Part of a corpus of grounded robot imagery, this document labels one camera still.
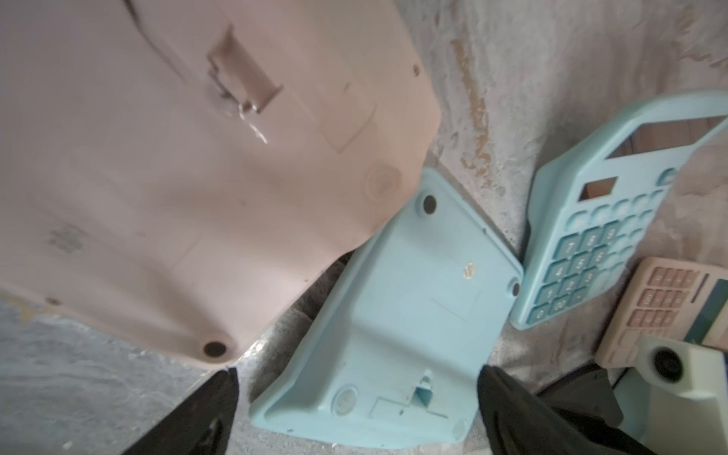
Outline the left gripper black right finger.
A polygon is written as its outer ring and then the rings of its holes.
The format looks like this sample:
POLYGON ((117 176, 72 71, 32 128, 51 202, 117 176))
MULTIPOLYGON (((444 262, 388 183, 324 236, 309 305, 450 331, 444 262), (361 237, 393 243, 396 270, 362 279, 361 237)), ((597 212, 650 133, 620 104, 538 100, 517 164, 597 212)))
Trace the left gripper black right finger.
POLYGON ((485 366, 477 383, 480 413, 495 454, 650 454, 622 430, 559 411, 503 369, 485 366))

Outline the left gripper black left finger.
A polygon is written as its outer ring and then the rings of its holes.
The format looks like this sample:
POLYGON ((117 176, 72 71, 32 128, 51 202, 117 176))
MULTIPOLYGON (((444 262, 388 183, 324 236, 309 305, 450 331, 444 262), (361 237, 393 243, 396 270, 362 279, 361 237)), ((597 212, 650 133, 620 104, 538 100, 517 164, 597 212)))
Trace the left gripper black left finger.
POLYGON ((221 370, 128 447, 124 455, 224 455, 238 401, 237 370, 221 370))

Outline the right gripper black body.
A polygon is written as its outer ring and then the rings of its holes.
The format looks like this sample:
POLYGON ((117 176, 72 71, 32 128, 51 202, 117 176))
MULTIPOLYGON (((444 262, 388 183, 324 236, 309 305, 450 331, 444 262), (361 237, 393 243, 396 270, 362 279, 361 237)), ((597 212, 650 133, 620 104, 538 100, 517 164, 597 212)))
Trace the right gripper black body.
POLYGON ((564 418, 589 418, 618 427, 624 415, 617 402, 606 369, 594 363, 582 365, 538 394, 544 403, 564 418))

